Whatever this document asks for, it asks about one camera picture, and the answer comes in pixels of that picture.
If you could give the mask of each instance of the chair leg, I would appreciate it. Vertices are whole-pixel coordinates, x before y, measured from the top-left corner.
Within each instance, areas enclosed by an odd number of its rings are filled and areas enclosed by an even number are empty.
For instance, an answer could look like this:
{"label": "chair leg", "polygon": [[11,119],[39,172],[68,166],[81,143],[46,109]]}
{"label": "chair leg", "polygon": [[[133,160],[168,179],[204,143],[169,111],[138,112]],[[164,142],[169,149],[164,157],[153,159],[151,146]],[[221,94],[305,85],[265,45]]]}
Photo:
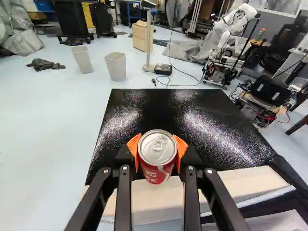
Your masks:
{"label": "chair leg", "polygon": [[300,121],[298,121],[296,124],[294,124],[289,130],[287,130],[285,133],[287,135],[291,135],[293,132],[297,131],[304,125],[308,125],[308,115],[306,115],[304,118],[302,118]]}

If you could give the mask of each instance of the red soda can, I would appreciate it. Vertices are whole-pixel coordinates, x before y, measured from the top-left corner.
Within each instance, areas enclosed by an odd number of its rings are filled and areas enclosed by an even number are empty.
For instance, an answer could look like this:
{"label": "red soda can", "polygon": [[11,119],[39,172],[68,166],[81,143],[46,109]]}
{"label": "red soda can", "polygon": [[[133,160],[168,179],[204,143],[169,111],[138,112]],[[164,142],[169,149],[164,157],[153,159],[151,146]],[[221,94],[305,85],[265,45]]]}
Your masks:
{"label": "red soda can", "polygon": [[178,144],[167,131],[155,129],[144,133],[138,142],[140,166],[151,184],[168,180],[175,164]]}

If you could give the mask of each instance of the trash can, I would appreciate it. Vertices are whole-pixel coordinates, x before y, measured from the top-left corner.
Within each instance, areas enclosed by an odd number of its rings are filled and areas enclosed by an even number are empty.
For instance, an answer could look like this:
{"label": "trash can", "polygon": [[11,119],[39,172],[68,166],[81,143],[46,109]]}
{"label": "trash can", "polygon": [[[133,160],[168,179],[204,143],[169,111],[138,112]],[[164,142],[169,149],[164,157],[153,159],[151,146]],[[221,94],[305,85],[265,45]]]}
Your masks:
{"label": "trash can", "polygon": [[88,49],[85,46],[72,47],[72,53],[76,59],[81,73],[91,73],[93,71]]}
{"label": "trash can", "polygon": [[105,56],[105,61],[112,80],[122,81],[126,78],[125,54],[112,52]]}

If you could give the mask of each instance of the blue bin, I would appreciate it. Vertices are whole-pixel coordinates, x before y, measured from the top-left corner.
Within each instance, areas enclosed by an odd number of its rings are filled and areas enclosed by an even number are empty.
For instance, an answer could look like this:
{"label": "blue bin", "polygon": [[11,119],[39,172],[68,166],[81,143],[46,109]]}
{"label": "blue bin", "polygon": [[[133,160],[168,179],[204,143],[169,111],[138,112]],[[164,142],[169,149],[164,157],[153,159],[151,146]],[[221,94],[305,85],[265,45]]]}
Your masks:
{"label": "blue bin", "polygon": [[37,6],[38,11],[42,12],[53,12],[53,6],[51,2],[47,1],[34,1]]}

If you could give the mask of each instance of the black tabletop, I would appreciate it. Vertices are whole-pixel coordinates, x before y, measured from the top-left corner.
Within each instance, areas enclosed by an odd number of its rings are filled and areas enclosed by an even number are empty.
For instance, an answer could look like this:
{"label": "black tabletop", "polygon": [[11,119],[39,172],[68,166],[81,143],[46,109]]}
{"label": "black tabletop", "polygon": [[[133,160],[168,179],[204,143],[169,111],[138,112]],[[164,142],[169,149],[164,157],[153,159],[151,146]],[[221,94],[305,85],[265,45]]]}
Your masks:
{"label": "black tabletop", "polygon": [[100,168],[113,166],[122,144],[152,129],[179,136],[217,171],[263,166],[276,154],[222,90],[116,89],[109,97],[86,184]]}

